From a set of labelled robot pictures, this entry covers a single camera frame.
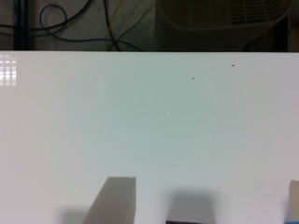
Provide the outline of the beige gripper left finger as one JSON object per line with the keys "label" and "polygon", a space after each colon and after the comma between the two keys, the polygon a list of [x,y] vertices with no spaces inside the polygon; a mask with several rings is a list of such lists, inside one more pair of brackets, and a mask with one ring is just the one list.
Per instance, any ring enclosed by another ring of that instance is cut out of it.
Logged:
{"label": "beige gripper left finger", "polygon": [[134,224],[136,179],[108,177],[82,224]]}

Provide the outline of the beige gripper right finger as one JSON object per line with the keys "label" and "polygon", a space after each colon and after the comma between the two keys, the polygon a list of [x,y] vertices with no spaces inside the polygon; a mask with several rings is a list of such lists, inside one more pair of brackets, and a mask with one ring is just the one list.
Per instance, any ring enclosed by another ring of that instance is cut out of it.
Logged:
{"label": "beige gripper right finger", "polygon": [[289,185],[289,208],[286,224],[299,224],[299,181],[292,180]]}

